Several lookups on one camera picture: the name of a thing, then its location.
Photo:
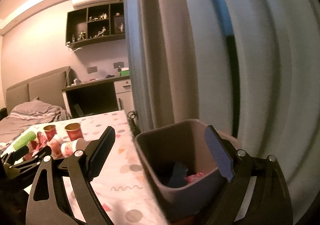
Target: white patterned tablecloth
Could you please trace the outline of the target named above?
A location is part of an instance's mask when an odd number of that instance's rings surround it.
[[[101,173],[91,182],[101,205],[113,223],[115,225],[169,224],[146,181],[141,162],[132,142],[133,135],[127,123],[125,112],[115,111],[53,124],[56,125],[58,135],[63,138],[67,136],[64,127],[74,122],[81,124],[84,139],[87,141],[99,139],[108,126],[112,126],[116,131],[115,144]],[[22,135],[29,131],[43,132],[43,127],[46,125],[31,126]],[[5,153],[13,151],[12,145],[7,148]],[[85,221],[75,199],[70,179],[63,177],[63,181],[75,217]]]

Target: desk drawer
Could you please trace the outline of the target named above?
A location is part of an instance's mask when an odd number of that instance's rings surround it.
[[[121,93],[121,92],[131,91],[131,80],[130,79],[115,81],[114,85],[115,85],[116,94]]]

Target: wavy line pattern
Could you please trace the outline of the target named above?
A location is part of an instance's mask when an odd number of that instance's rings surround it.
[[[119,186],[118,188],[112,186],[110,188],[110,191],[114,190],[114,191],[119,191],[119,190],[122,190],[122,191],[125,191],[126,189],[130,189],[132,190],[133,188],[138,188],[138,189],[142,189],[143,187],[139,187],[138,185],[134,185],[132,188],[130,186],[126,186],[125,188],[123,188],[122,186]]]

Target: wall shelf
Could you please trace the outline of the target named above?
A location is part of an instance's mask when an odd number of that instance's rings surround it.
[[[108,18],[89,21],[90,17],[97,18],[105,13]],[[100,36],[95,37],[103,29],[105,29],[103,36],[100,34]],[[77,40],[80,32],[84,32],[84,40]],[[123,3],[96,5],[68,12],[66,43],[70,42],[68,47],[72,49],[94,43],[122,40],[125,39],[124,32]]]

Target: green cylinder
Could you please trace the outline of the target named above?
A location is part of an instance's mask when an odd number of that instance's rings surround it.
[[[19,138],[19,140],[17,140],[14,144],[13,144],[13,148],[14,150],[18,150],[20,148],[22,148],[23,146],[26,146],[31,140],[35,140],[37,138],[36,133],[33,131],[28,132],[27,134],[25,134],[24,136],[22,136],[21,138]]]

